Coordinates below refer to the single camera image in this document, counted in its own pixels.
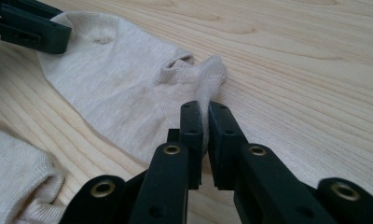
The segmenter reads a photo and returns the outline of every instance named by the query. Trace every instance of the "wood grain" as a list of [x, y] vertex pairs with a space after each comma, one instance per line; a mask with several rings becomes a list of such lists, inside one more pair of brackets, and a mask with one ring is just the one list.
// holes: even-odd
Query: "wood grain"
[[[373, 0], [42, 1], [123, 17], [196, 55], [221, 55], [228, 105], [251, 142], [303, 182], [347, 178], [373, 194]], [[50, 152], [68, 204], [90, 178], [146, 168], [93, 131], [45, 80], [35, 52], [0, 41], [0, 128]], [[208, 161], [189, 195], [189, 223], [238, 223]]]

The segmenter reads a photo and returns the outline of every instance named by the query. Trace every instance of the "knit fabric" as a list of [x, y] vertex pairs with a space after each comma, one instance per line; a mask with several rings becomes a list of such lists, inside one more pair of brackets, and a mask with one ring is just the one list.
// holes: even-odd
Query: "knit fabric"
[[63, 55], [38, 53], [44, 75], [98, 133], [150, 162], [168, 129], [179, 127], [180, 106], [194, 100], [208, 133], [208, 103], [227, 77], [218, 56], [193, 65], [191, 53], [103, 13], [53, 20], [73, 32]]
[[46, 152], [0, 131], [0, 223], [58, 222], [62, 182]]

